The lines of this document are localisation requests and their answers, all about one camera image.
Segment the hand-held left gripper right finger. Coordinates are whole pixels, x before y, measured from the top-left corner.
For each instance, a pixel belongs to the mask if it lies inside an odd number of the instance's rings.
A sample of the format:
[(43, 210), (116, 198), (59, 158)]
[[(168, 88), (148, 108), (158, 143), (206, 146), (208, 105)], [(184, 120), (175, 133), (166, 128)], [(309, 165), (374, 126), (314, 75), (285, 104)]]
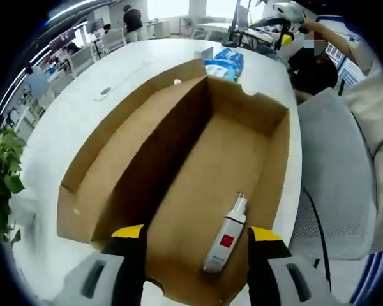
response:
[(248, 229), (247, 285), (252, 305), (335, 305), (329, 283), (310, 262), (293, 256), (269, 229)]

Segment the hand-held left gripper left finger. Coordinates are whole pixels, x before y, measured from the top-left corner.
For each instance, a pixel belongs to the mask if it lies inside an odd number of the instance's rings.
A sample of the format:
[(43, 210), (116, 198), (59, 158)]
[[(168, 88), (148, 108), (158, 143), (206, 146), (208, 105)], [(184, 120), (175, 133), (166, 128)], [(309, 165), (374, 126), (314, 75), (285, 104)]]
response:
[(115, 231), (106, 246), (72, 269), (53, 305), (140, 305), (146, 281), (144, 225)]

